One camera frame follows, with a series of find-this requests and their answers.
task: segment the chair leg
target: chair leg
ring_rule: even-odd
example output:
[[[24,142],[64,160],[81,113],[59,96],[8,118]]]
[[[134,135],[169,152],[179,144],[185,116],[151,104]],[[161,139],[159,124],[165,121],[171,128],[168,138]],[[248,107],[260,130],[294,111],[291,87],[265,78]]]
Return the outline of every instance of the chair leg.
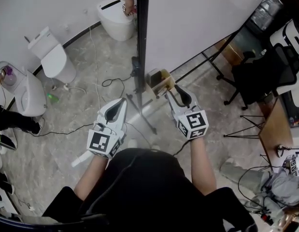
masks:
[[[232,95],[231,99],[229,101],[224,101],[223,104],[225,106],[229,105],[234,99],[235,97],[239,94],[239,91],[238,90],[235,90],[234,94]]]
[[[245,111],[248,109],[248,105],[245,103],[245,106],[242,107],[242,110]]]
[[[222,79],[222,80],[226,81],[227,83],[231,84],[232,86],[236,87],[235,82],[231,81],[230,79],[225,78],[224,76],[218,75],[216,77],[216,79],[217,80],[221,80]]]

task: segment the floor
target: floor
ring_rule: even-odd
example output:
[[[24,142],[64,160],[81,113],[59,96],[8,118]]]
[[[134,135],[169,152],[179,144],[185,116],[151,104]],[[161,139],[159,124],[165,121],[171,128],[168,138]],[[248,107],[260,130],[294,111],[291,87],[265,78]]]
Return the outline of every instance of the floor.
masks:
[[[102,26],[98,26],[92,30],[92,38],[97,49],[98,91],[100,106],[103,106],[106,102],[118,98],[123,86],[121,82],[116,81],[109,87],[102,87],[102,82],[108,78],[125,79],[131,73],[131,57],[136,55],[136,33],[130,40],[118,42],[110,38]],[[52,91],[52,81],[41,71],[37,77],[42,81],[45,92],[59,98],[58,102],[53,103],[48,100],[48,108],[43,115],[46,125],[42,134],[49,131],[68,133],[82,125],[93,123],[97,117],[99,107],[95,87],[97,69],[95,50],[89,33],[68,46],[66,52],[77,69],[77,77],[70,86],[81,87],[86,90],[86,94],[77,89],[65,91],[62,84],[56,80],[54,82],[58,89]],[[174,71],[172,75],[177,79],[203,59],[202,55],[197,56]],[[230,66],[223,56],[219,56],[215,63],[228,76]],[[233,157],[245,168],[262,165],[264,161],[259,156],[262,153],[262,146],[259,140],[224,138],[223,135],[250,126],[249,122],[239,118],[240,115],[259,115],[260,111],[256,105],[251,105],[250,109],[243,113],[239,96],[231,105],[224,106],[223,101],[230,98],[234,90],[229,84],[217,81],[216,76],[215,69],[206,63],[183,79],[180,84],[196,94],[200,106],[206,111],[210,127],[205,140],[218,186],[232,187],[239,195],[237,186],[220,175],[219,167],[228,157]],[[126,93],[132,94],[134,88],[133,78],[125,81],[123,97]],[[145,101],[148,99],[146,94],[143,95],[143,99]],[[174,126],[166,99],[161,98],[158,102],[149,104],[144,109],[144,114],[157,129],[157,135],[150,131],[131,104],[128,105],[127,122],[145,135],[151,145],[158,145],[161,150],[169,153],[178,151],[185,139]],[[17,198],[29,203],[35,209],[31,212],[24,203],[20,203],[22,205],[19,206],[18,202],[15,202],[24,215],[41,215],[64,186],[73,188],[76,185],[90,160],[75,168],[71,167],[71,162],[84,153],[90,128],[90,126],[84,127],[70,135],[49,134],[38,138],[15,130],[18,149],[14,152],[8,151],[3,156],[3,165],[10,181],[15,185]],[[127,147],[131,138],[137,139],[139,147],[149,147],[140,133],[127,125],[127,137],[121,146],[122,149]],[[191,179],[188,145],[177,158],[186,176]],[[256,222],[263,228],[260,218],[256,217]]]

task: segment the toilet lid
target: toilet lid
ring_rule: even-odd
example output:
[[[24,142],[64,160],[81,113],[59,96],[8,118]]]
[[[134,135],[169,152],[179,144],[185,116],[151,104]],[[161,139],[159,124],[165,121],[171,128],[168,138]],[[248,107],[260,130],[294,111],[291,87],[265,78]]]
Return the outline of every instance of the toilet lid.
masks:
[[[124,4],[123,0],[104,0],[98,4],[97,8],[99,13],[106,19],[115,23],[129,24],[133,20],[133,16],[124,14],[122,10]]]
[[[62,45],[57,45],[42,60],[41,64],[45,75],[53,78],[60,74],[67,62],[67,55]]]

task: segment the desk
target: desk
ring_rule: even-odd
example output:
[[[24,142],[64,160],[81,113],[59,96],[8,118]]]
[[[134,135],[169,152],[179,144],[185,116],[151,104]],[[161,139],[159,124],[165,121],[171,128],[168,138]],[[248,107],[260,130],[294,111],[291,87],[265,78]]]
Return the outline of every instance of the desk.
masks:
[[[282,157],[279,158],[275,150],[278,145],[287,147],[293,146],[289,122],[279,99],[276,100],[273,109],[258,136],[270,165],[282,166],[285,158],[292,154],[290,151],[285,151]]]

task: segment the toilet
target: toilet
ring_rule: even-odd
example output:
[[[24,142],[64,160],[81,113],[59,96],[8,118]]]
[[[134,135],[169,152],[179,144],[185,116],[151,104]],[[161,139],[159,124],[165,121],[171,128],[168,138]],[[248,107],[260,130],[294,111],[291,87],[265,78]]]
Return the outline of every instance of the toilet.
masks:
[[[47,77],[55,78],[65,84],[75,79],[76,69],[49,27],[44,28],[28,44],[28,50],[41,60]]]
[[[104,0],[97,5],[98,16],[106,32],[115,40],[125,41],[134,32],[133,16],[126,16],[123,0]]]
[[[12,71],[6,75],[1,84],[15,95],[18,112],[28,117],[43,115],[46,111],[46,95],[41,81],[29,71],[24,75],[12,64],[1,61],[0,70],[5,66],[9,66]]]
[[[46,96],[41,81],[27,71],[27,78],[22,87],[15,91],[18,112],[23,116],[36,117],[46,111]]]

